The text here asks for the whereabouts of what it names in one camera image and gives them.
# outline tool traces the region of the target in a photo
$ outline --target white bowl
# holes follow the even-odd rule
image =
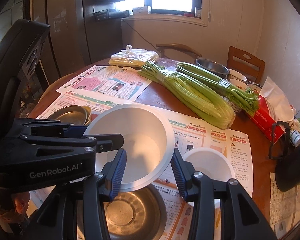
[[[122,148],[127,152],[120,192],[149,185],[169,165],[174,150],[174,132],[169,120],[155,109],[140,104],[115,106],[93,120],[84,134],[111,133],[123,135]],[[98,153],[96,171],[101,171],[116,153]]]
[[[247,78],[244,75],[242,75],[241,73],[239,73],[238,71],[229,69],[229,72],[230,72],[230,79],[233,78],[233,79],[241,80],[242,82],[247,81]]]
[[[217,150],[204,147],[193,149],[184,154],[183,159],[191,162],[196,171],[201,171],[210,179],[228,181],[235,178],[231,163]]]
[[[242,81],[233,78],[230,79],[230,83],[240,88],[243,91],[246,91],[246,89],[249,87],[246,83],[243,83]]]

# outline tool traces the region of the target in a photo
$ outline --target celery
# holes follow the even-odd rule
[[[254,113],[259,109],[258,95],[253,93],[249,88],[246,91],[242,91],[233,84],[224,87],[219,84],[222,78],[190,63],[179,62],[177,64],[177,71],[206,84],[219,94],[226,96],[231,102],[235,103],[251,116],[254,116]]]
[[[202,119],[221,129],[230,127],[235,119],[233,109],[208,85],[177,71],[147,61],[138,72],[141,76],[164,85],[182,103]]]

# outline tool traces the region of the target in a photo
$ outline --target red tissue box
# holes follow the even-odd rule
[[[272,124],[275,121],[269,115],[269,109],[266,103],[266,100],[259,95],[259,109],[254,114],[254,117],[248,115],[252,122],[263,132],[263,134],[272,141],[271,131],[272,131]],[[284,134],[284,131],[281,129],[280,126],[276,126],[274,129],[274,142],[277,142],[279,138]]]

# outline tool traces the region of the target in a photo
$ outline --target window sill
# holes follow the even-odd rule
[[[130,17],[123,18],[124,21],[138,21],[138,20],[156,20],[156,21],[171,21],[171,22],[182,22],[193,25],[199,25],[207,27],[207,25],[202,21],[202,19],[194,17],[186,17],[182,15],[173,15],[173,14],[136,14],[130,15]]]

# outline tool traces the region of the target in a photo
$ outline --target paper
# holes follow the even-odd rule
[[[84,95],[82,95],[82,91],[73,89],[60,95],[41,115],[38,116],[38,119],[48,119],[50,115],[60,108],[77,105],[89,106],[91,108],[91,121],[93,121],[99,114],[114,106],[132,103],[132,101],[110,97],[101,93],[96,94],[92,91],[84,91]]]
[[[263,96],[269,108],[271,117],[277,121],[291,122],[293,120],[293,111],[285,93],[267,77],[259,95]]]
[[[282,232],[288,232],[300,221],[300,185],[281,192],[275,183],[274,173],[270,173],[270,180],[270,226],[277,237],[281,237]]]
[[[150,83],[130,67],[93,66],[56,91],[63,94],[69,89],[88,90],[135,101]]]
[[[113,106],[127,103],[133,102],[86,90],[69,90],[59,96],[39,118],[45,119],[63,106],[76,104],[91,107],[92,119],[94,119],[95,116]],[[170,110],[154,108],[169,119],[175,133],[175,147],[179,149],[181,155],[199,147],[218,150],[231,161],[236,178],[252,195],[253,167],[249,139],[246,134],[234,130],[220,130],[204,120]],[[153,185],[164,199],[167,209],[167,225],[160,240],[186,240],[193,208],[179,196],[171,165]],[[217,206],[215,209],[216,240],[220,239],[220,230],[220,208]]]
[[[30,191],[30,198],[37,208],[43,204],[54,187],[55,186],[51,186]]]

